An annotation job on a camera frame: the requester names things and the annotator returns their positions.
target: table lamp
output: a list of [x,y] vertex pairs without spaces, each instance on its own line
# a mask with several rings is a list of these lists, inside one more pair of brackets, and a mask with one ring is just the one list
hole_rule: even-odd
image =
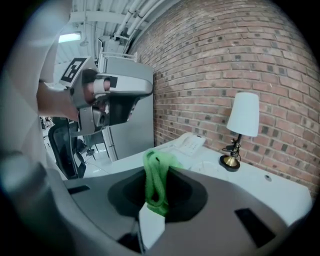
[[232,139],[232,145],[223,151],[230,155],[222,155],[220,164],[229,172],[240,168],[241,156],[239,148],[242,135],[256,137],[259,129],[259,97],[250,92],[239,92],[235,95],[231,115],[226,126],[230,131],[238,133],[237,140]]

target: lamp base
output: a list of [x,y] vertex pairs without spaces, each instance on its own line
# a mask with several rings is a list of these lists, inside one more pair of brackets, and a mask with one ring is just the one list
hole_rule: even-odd
[[236,172],[240,168],[240,162],[230,155],[222,155],[219,162],[228,172]]

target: black slot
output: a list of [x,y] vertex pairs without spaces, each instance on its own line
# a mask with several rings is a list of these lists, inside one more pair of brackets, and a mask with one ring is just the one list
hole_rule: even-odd
[[72,194],[76,194],[82,191],[86,191],[89,190],[90,187],[88,187],[87,185],[82,185],[82,186],[76,186],[76,187],[72,187],[72,188],[68,188],[68,192],[70,195]]
[[250,209],[239,209],[234,212],[258,248],[276,237]]

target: person's arm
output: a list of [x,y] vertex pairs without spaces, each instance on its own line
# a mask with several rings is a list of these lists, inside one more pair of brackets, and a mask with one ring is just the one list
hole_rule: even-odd
[[72,102],[69,91],[51,88],[40,81],[36,99],[39,115],[78,121],[78,110]]

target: ceiling light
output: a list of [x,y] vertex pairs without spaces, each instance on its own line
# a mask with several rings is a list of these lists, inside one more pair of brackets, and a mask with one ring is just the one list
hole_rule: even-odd
[[62,34],[59,37],[59,43],[78,41],[81,39],[80,33]]

